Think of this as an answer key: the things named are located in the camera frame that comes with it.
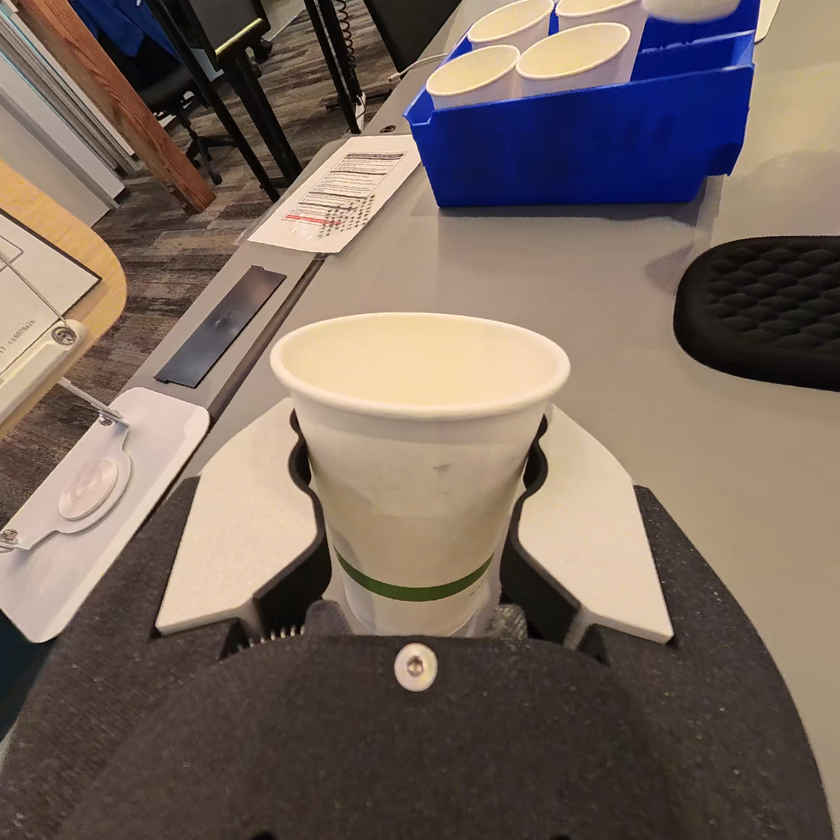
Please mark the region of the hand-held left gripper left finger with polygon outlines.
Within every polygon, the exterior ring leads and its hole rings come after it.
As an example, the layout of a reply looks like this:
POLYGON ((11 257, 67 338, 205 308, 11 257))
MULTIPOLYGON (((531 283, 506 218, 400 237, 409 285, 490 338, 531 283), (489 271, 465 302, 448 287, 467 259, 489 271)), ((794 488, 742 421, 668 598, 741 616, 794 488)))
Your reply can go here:
POLYGON ((227 620, 248 636, 302 627, 331 580, 308 451, 286 398, 205 464, 155 627, 163 636, 227 620))

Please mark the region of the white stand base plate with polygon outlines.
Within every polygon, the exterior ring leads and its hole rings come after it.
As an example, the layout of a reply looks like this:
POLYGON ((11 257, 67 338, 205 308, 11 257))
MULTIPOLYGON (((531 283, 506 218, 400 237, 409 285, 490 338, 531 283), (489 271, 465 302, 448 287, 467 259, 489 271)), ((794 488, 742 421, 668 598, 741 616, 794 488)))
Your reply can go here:
POLYGON ((200 406, 144 388, 89 427, 2 532, 1 609, 33 644, 60 634, 209 428, 200 406))

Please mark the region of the blue plastic bin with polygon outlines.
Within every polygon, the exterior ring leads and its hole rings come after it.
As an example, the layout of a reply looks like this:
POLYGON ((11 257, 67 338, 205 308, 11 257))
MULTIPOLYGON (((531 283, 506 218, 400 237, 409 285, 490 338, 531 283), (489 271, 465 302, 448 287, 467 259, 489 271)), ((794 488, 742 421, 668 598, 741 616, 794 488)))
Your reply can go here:
POLYGON ((703 23, 651 17, 630 81, 403 113, 440 207, 687 203, 740 156, 760 2, 703 23))

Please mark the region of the stack of white paper cups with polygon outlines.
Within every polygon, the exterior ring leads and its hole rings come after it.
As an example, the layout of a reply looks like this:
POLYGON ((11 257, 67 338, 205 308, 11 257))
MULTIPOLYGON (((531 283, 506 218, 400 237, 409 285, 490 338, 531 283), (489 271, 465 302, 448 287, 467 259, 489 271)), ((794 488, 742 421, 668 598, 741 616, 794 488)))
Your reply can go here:
POLYGON ((449 636, 489 571, 567 353, 507 322, 375 312, 271 349, 349 609, 369 634, 449 636))

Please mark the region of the black monitor floor stand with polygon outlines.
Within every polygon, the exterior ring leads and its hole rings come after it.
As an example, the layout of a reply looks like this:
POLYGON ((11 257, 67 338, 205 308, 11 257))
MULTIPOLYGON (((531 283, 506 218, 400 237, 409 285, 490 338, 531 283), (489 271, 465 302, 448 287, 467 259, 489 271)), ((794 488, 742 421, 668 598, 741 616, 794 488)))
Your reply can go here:
MULTIPOLYGON (((280 126, 256 72, 246 55, 270 29, 261 2, 160 2, 146 3, 166 37, 189 71, 205 103, 223 124, 228 138, 242 154, 261 190, 275 203, 278 188, 288 187, 299 177, 302 166, 280 126), (221 72, 245 106, 265 143, 281 178, 271 178, 245 138, 193 53, 193 43, 211 66, 221 72)), ((346 42, 333 2, 305 1, 311 26, 336 93, 339 109, 352 135, 359 135, 364 115, 364 94, 350 64, 346 42)))

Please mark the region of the black office chair base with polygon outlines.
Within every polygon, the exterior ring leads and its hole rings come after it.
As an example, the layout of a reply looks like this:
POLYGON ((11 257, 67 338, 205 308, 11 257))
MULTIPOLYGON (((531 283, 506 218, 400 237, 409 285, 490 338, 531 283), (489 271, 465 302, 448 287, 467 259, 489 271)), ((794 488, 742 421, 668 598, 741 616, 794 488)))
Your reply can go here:
POLYGON ((234 142, 226 134, 201 135, 194 130, 190 113, 197 106, 209 108, 209 103, 189 70, 179 65, 155 84, 141 90, 140 97, 155 117, 169 115, 183 126, 190 137, 186 158, 195 168, 200 167, 201 161, 212 183, 217 186, 222 184, 222 176, 214 169, 211 149, 232 148, 234 142))

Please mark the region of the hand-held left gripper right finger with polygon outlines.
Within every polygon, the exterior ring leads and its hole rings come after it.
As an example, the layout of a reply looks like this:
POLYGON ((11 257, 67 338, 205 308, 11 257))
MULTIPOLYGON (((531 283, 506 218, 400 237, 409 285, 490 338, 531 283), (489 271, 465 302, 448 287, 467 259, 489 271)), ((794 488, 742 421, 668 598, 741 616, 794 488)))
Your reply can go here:
POLYGON ((593 626, 668 643, 674 629, 634 483, 618 460, 549 406, 528 452, 506 540, 506 597, 556 644, 593 626))

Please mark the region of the blue jacket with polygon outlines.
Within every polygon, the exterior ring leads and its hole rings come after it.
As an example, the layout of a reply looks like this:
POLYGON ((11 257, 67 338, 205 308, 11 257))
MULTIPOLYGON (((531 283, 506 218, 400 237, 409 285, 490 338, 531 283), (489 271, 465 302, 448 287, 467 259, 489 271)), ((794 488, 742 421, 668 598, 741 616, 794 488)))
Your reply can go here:
POLYGON ((143 1, 74 1, 70 3, 95 39, 107 36, 124 55, 138 55, 145 39, 181 61, 172 42, 143 1))

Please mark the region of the black rounded mesh object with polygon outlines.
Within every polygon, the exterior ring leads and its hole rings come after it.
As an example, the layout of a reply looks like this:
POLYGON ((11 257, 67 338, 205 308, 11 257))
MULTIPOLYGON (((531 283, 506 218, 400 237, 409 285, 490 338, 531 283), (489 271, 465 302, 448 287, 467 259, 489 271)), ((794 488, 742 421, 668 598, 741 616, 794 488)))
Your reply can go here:
POLYGON ((675 340, 743 379, 839 391, 839 237, 743 238, 709 249, 675 293, 675 340))

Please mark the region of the laminated printed paper sheet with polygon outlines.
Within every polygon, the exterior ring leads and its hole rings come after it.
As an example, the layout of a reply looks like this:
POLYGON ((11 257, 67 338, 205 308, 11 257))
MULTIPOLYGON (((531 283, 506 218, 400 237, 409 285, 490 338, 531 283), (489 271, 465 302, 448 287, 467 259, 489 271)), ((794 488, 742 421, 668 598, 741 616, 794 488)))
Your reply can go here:
POLYGON ((249 243, 335 255, 421 164, 410 134, 354 135, 248 234, 249 243))

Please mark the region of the white printed instruction sheet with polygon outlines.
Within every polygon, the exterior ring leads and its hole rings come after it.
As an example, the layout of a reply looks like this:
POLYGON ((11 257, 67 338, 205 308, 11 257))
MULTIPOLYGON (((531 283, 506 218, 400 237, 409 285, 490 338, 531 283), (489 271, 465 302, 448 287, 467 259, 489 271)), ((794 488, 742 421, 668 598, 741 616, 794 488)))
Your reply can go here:
POLYGON ((73 345, 52 339, 56 316, 1 260, 2 404, 21 400, 62 362, 87 334, 68 311, 100 282, 100 276, 1 212, 1 251, 61 312, 77 334, 73 345))

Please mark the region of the wooden sign board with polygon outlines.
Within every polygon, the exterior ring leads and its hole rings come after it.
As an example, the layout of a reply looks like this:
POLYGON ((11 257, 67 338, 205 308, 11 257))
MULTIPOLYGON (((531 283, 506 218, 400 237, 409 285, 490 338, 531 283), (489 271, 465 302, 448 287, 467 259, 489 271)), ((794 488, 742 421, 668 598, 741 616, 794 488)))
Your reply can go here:
POLYGON ((116 255, 89 225, 4 161, 1 162, 1 173, 2 210, 80 261, 101 279, 95 288, 68 311, 68 318, 83 324, 87 334, 70 350, 61 366, 50 372, 3 420, 1 438, 5 438, 58 383, 60 377, 68 376, 70 369, 117 321, 127 300, 127 280, 116 255))

